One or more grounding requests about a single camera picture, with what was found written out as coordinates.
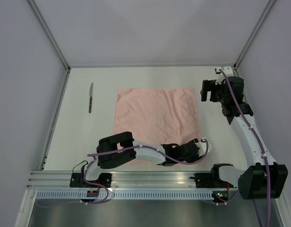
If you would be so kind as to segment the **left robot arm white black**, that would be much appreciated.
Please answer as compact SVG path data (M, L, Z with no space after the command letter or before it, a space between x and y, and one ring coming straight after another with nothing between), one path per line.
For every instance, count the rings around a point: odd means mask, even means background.
M141 160L158 166L170 167L176 164L195 165L207 155L207 139L193 139L185 144L162 144L158 146L143 143L133 138L129 131L99 141L96 153L88 154L93 160L81 170L80 181L86 187L98 187L103 170L115 169L133 160Z

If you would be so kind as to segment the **steel knife black handle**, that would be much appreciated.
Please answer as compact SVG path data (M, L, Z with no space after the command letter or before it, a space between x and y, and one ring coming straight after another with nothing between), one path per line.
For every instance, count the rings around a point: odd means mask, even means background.
M92 99L93 99L93 82L90 85L89 88L89 107L88 107L88 112L92 112Z

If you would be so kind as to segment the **pink cloth napkin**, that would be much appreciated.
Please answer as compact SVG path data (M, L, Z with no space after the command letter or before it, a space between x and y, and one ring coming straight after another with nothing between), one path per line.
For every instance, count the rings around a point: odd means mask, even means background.
M151 145L182 145L192 139L200 140L194 89L118 89L113 133L125 131Z

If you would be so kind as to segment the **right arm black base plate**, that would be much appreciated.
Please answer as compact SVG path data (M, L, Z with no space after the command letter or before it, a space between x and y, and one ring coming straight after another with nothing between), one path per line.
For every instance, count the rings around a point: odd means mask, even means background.
M227 189L236 188L232 184L217 179L210 173L195 173L189 177L189 179L195 182L196 188L199 189Z

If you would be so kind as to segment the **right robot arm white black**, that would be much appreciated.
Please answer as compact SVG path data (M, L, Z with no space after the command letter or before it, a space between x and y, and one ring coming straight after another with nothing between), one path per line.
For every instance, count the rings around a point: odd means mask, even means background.
M238 187L245 200L278 199L288 176L286 165L280 165L272 157L256 130L254 113L243 101L244 81L228 77L221 82L204 80L201 101L221 103L222 113L235 131L247 160L247 170L240 170L231 164L215 164L210 182L220 187L226 182Z

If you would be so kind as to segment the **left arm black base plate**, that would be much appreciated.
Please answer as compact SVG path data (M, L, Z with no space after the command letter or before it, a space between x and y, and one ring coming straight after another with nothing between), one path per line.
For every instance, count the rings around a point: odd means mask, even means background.
M72 173L70 179L70 188L98 188L97 184L103 185L106 188L111 186L112 174L102 173L97 180L88 180L88 183L84 180L82 173Z

